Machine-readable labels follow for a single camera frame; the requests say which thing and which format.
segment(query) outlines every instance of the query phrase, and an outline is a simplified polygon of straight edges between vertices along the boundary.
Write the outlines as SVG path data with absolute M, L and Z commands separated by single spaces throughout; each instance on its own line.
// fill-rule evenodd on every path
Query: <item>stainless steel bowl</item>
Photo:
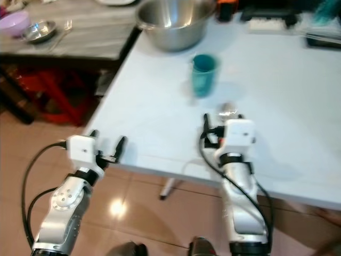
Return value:
M 136 20 L 155 46 L 180 51 L 202 39 L 214 10 L 215 0 L 147 0 L 137 9 Z
M 54 36 L 56 25 L 54 21 L 41 21 L 29 26 L 22 37 L 26 42 L 36 44 L 44 42 Z

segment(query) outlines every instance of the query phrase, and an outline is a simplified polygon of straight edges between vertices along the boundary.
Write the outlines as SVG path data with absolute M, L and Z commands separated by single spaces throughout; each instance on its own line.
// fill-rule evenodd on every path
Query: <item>tiled floor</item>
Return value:
M 82 128 L 43 122 L 26 126 L 8 113 L 0 116 L 0 255 L 29 255 L 19 198 L 28 161 L 43 146 L 81 132 Z M 45 189 L 58 186 L 70 171 L 63 150 L 48 151 L 30 175 L 27 201 Z M 94 188 L 72 255 L 105 255 L 113 246 L 135 241 L 146 244 L 151 256 L 185 256 L 195 235 L 209 238 L 220 255 L 230 255 L 217 189 L 180 182 L 166 201 L 159 201 L 164 182 L 161 177 L 109 169 Z M 259 201 L 268 210 L 266 201 L 263 198 Z M 117 205 L 123 205 L 124 211 L 118 213 Z M 341 235 L 339 228 L 317 217 L 311 207 L 281 200 L 276 200 L 275 206 L 273 256 L 311 255 L 325 242 Z M 34 233 L 47 207 L 48 195 L 34 208 Z

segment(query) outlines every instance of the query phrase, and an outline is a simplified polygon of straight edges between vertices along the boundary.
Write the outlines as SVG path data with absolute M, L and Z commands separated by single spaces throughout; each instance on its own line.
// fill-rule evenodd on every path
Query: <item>teal plastic cup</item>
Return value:
M 197 97 L 205 97 L 212 91 L 217 71 L 217 60 L 207 54 L 197 55 L 193 59 L 192 85 Z

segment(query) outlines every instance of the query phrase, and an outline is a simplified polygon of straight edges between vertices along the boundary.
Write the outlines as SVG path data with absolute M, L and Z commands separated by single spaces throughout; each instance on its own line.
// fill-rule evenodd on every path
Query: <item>red plastic stool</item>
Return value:
M 17 72 L 19 84 L 46 120 L 53 123 L 71 122 L 75 126 L 82 125 L 82 116 L 91 106 L 93 96 L 75 72 L 58 69 L 18 69 Z M 67 97 L 67 92 L 75 88 L 85 93 L 77 106 L 73 106 Z M 46 105 L 51 100 L 55 101 L 60 114 L 46 111 Z

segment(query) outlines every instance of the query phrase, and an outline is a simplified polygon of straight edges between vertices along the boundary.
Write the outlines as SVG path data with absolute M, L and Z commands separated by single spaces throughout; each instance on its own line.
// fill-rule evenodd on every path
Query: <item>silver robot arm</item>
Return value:
M 34 241 L 31 255 L 70 255 L 79 233 L 80 222 L 87 210 L 92 187 L 104 177 L 108 163 L 118 163 L 125 137 L 116 147 L 116 153 L 102 157 L 96 149 L 96 138 L 71 136 L 67 151 L 77 171 L 69 174 L 54 191 L 50 209 Z
M 223 219 L 229 238 L 230 251 L 233 256 L 269 255 L 271 242 L 268 238 L 271 230 L 268 230 L 269 225 L 266 225 L 264 215 L 262 216 L 257 209 L 258 184 L 253 174 L 252 165 L 244 160 L 250 146 L 255 141 L 254 123 L 242 118 L 229 119 L 224 126 L 211 129 L 207 115 L 204 116 L 204 120 L 204 132 L 201 140 L 204 139 L 205 148 L 216 149 L 215 160 L 221 167 L 216 171 L 228 177 L 250 197 L 245 196 L 228 179 L 222 179 Z M 208 134 L 216 135 L 218 143 L 211 143 Z

